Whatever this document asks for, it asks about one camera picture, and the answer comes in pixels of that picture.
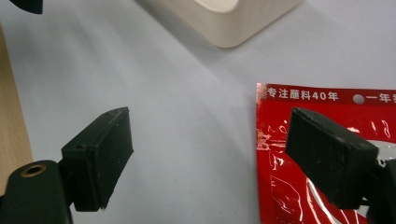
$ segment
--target wooden board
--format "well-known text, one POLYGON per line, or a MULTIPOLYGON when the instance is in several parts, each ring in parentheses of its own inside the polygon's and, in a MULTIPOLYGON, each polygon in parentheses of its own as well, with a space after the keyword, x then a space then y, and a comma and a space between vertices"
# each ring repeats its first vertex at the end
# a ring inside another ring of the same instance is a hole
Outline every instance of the wooden board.
POLYGON ((0 25, 0 195, 4 194, 8 176, 32 160, 20 99, 0 25))

